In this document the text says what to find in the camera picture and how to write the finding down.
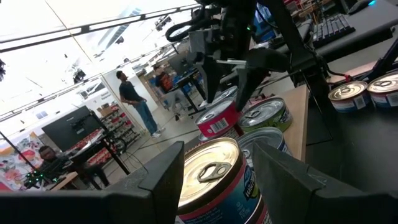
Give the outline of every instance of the tuna can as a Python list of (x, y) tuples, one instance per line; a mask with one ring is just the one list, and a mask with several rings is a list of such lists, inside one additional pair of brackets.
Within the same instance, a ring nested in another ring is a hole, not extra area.
[(225, 98), (232, 97), (232, 98), (236, 99), (236, 95), (237, 94), (238, 94), (238, 87), (237, 86), (232, 86), (232, 87), (228, 88), (227, 90), (224, 90), (218, 96), (216, 96), (216, 98), (213, 100), (212, 103), (208, 103), (206, 105), (206, 108), (209, 108), (209, 107), (211, 107), (213, 105), (216, 105), (218, 102), (220, 102), (221, 100), (223, 100)]
[(234, 126), (232, 126), (232, 128), (230, 128), (226, 132), (217, 134), (216, 136), (213, 136), (211, 138), (206, 138), (202, 133), (200, 133), (199, 141), (204, 143), (204, 142), (208, 142), (210, 140), (216, 139), (216, 138), (231, 138), (231, 139), (237, 140), (237, 138), (242, 135), (243, 135), (242, 129), (237, 124), (235, 124)]
[(212, 138), (224, 133), (234, 126), (241, 115), (236, 111), (233, 98), (225, 98), (207, 108), (195, 121), (201, 133), (206, 138)]
[(250, 107), (238, 121), (245, 133), (263, 127), (275, 127), (285, 131), (293, 122), (282, 98), (269, 98)]
[(366, 82), (349, 82), (333, 89), (328, 97), (337, 112), (348, 113), (360, 110), (370, 102), (367, 86)]
[(383, 75), (373, 80), (368, 86), (368, 91), (376, 106), (398, 106), (398, 73)]
[[(236, 101), (236, 96), (238, 95), (238, 87), (237, 86), (232, 86), (228, 88), (227, 90), (223, 91), (221, 94), (217, 95), (216, 98), (213, 100), (212, 103), (209, 103), (206, 105), (206, 108), (209, 108), (213, 105), (216, 105), (218, 102), (225, 98), (232, 97)], [(242, 112), (245, 112), (249, 107), (250, 107), (250, 101), (246, 103), (244, 108), (242, 109)]]
[(236, 140), (238, 142), (239, 148), (242, 150), (244, 156), (246, 157), (248, 165), (251, 168), (253, 168), (251, 155), (254, 140), (264, 141), (265, 143), (278, 149), (279, 151), (293, 156), (285, 143), (284, 134), (282, 133), (282, 131), (273, 127), (259, 128), (244, 134)]
[(186, 153), (177, 212), (185, 224), (247, 223), (260, 197), (234, 139), (211, 140)]
[(260, 201), (257, 204), (255, 211), (250, 216), (246, 224), (262, 224), (263, 221), (266, 219), (266, 213), (267, 213), (267, 207), (264, 205), (262, 197), (260, 197)]

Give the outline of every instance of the sneaker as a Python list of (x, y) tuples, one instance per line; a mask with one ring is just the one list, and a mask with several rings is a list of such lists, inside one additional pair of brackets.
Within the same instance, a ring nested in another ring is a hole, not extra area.
[(160, 133), (154, 133), (154, 134), (152, 134), (152, 138), (153, 138), (153, 139), (157, 139), (157, 138), (159, 138), (160, 136), (161, 136)]
[(158, 129), (157, 129), (157, 132), (158, 132), (158, 133), (162, 133), (162, 132), (164, 132), (164, 130), (166, 130), (165, 127), (163, 127), (163, 128), (158, 128)]

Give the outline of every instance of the monitor screen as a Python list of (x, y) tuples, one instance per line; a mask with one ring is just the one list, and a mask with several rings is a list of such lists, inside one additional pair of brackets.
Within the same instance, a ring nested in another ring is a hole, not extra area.
[(254, 15), (254, 25), (257, 27), (255, 36), (256, 38), (254, 39), (257, 43), (267, 41), (269, 39), (272, 39), (275, 37), (275, 31), (273, 28), (268, 25), (262, 17), (259, 15), (259, 12), (263, 16), (263, 18), (266, 19), (267, 22), (271, 23), (272, 25), (275, 25), (274, 18), (271, 16), (271, 13), (269, 12), (268, 8), (265, 6), (257, 3), (257, 9), (256, 13)]
[[(44, 126), (42, 130), (62, 151), (67, 151), (92, 132), (101, 128), (97, 120), (89, 115), (89, 109), (83, 106)], [(82, 118), (86, 118), (84, 122), (74, 126)]]

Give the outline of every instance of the poster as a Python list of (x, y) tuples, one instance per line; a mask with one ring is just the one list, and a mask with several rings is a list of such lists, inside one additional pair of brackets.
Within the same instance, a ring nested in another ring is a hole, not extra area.
[[(30, 133), (26, 138), (15, 143), (15, 146), (25, 158), (35, 167), (40, 167), (43, 160), (40, 158), (39, 149), (43, 146), (35, 133)], [(22, 190), (25, 175), (32, 172), (32, 168), (11, 146), (0, 149), (0, 177), (5, 180), (12, 190)]]

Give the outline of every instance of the blue can label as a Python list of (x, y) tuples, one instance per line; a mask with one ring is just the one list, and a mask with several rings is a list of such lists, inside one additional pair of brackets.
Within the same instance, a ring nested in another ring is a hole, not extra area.
[(398, 92), (386, 95), (372, 95), (374, 104), (382, 108), (398, 106)]
[(179, 217), (184, 224), (242, 224), (249, 220), (260, 199), (256, 177), (249, 166), (239, 171), (233, 183), (205, 207)]
[(362, 94), (352, 100), (332, 101), (331, 103), (337, 112), (348, 113), (364, 108), (369, 102), (370, 97), (367, 94)]

